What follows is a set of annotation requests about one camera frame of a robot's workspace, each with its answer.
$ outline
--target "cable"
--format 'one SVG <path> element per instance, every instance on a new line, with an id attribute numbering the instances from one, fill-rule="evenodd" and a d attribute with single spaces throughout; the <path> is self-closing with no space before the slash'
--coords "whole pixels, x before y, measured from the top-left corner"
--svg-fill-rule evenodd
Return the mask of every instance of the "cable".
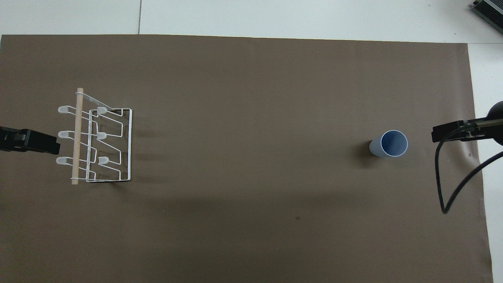
<path id="1" fill-rule="evenodd" d="M 447 214 L 447 212 L 449 212 L 449 209 L 451 208 L 451 205 L 454 202 L 454 199 L 456 198 L 456 196 L 458 195 L 458 193 L 466 185 L 466 183 L 468 183 L 468 181 L 473 176 L 475 176 L 475 174 L 477 174 L 480 170 L 482 170 L 482 168 L 486 167 L 487 165 L 491 164 L 492 162 L 496 161 L 497 159 L 503 157 L 503 152 L 500 152 L 500 153 L 492 156 L 491 158 L 487 159 L 486 161 L 484 161 L 483 163 L 481 163 L 479 166 L 475 167 L 475 169 L 473 169 L 470 173 L 468 173 L 468 175 L 466 175 L 466 177 L 461 181 L 461 183 L 459 183 L 459 185 L 456 187 L 456 189 L 452 193 L 451 197 L 447 201 L 447 204 L 444 205 L 444 198 L 442 197 L 442 189 L 441 189 L 441 186 L 440 186 L 440 171 L 439 171 L 439 154 L 440 154 L 440 148 L 452 136 L 454 136 L 455 134 L 457 134 L 457 133 L 459 133 L 459 132 L 461 132 L 461 131 L 463 131 L 463 130 L 465 130 L 467 128 L 469 128 L 469 126 L 465 125 L 465 126 L 457 128 L 456 130 L 454 130 L 454 131 L 448 133 L 447 135 L 445 135 L 445 137 L 443 137 L 442 140 L 440 140 L 439 145 L 437 146 L 437 150 L 435 151 L 435 175 L 437 177 L 437 191 L 439 193 L 440 208 L 442 209 L 442 212 L 444 214 Z"/>

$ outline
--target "white tile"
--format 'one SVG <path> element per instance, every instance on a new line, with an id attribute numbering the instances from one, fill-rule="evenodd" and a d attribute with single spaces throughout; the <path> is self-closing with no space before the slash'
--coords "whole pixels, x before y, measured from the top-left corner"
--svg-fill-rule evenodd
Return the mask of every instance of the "white tile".
<path id="1" fill-rule="evenodd" d="M 469 44 L 475 116 L 485 117 L 503 101 L 503 44 Z M 503 151 L 493 140 L 479 140 L 480 161 Z M 482 170 L 484 202 L 494 282 L 503 282 L 503 159 Z"/>
<path id="2" fill-rule="evenodd" d="M 143 0 L 140 33 L 503 43 L 460 0 Z"/>
<path id="3" fill-rule="evenodd" d="M 1 0 L 0 34 L 135 34 L 140 0 Z"/>

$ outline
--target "white plastic tip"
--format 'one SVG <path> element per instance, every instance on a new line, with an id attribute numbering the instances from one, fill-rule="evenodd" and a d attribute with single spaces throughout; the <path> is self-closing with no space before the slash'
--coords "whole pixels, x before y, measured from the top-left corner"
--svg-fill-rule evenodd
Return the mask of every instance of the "white plastic tip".
<path id="1" fill-rule="evenodd" d="M 106 156 L 99 156 L 98 157 L 98 165 L 105 165 L 110 161 L 110 159 Z"/>
<path id="2" fill-rule="evenodd" d="M 107 113 L 107 108 L 106 107 L 98 107 L 97 108 L 97 112 L 98 112 L 98 115 L 103 115 L 105 113 Z"/>
<path id="3" fill-rule="evenodd" d="M 70 137 L 70 132 L 69 131 L 59 131 L 58 137 L 60 137 L 60 138 L 69 138 Z"/>
<path id="4" fill-rule="evenodd" d="M 69 113 L 70 111 L 68 110 L 68 106 L 59 106 L 58 112 L 59 113 Z"/>
<path id="5" fill-rule="evenodd" d="M 66 157 L 58 157 L 58 158 L 56 158 L 56 163 L 60 164 L 60 165 L 65 165 L 68 162 L 66 161 Z"/>
<path id="6" fill-rule="evenodd" d="M 96 139 L 97 140 L 106 139 L 106 138 L 107 138 L 107 133 L 105 133 L 104 131 L 99 131 L 96 134 Z"/>

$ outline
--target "blue cup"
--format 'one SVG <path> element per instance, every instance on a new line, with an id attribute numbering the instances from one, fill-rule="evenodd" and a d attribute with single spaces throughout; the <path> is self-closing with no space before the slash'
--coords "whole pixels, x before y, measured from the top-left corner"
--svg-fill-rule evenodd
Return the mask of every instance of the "blue cup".
<path id="1" fill-rule="evenodd" d="M 373 139 L 369 146 L 370 152 L 379 157 L 399 157 L 407 151 L 407 148 L 407 137 L 398 130 L 385 132 Z"/>

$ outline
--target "brown paper sheet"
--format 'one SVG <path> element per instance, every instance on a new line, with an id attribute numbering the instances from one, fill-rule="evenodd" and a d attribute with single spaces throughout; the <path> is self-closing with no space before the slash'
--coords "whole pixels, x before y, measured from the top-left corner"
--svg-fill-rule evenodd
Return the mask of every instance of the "brown paper sheet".
<path id="1" fill-rule="evenodd" d="M 71 130 L 77 87 L 133 109 L 130 182 L 0 152 L 1 281 L 492 282 L 481 176 L 443 215 L 433 167 L 432 126 L 474 118 L 466 44 L 4 35 L 0 60 L 1 126 Z M 369 153 L 388 129 L 404 156 Z M 445 197 L 478 162 L 445 145 Z"/>

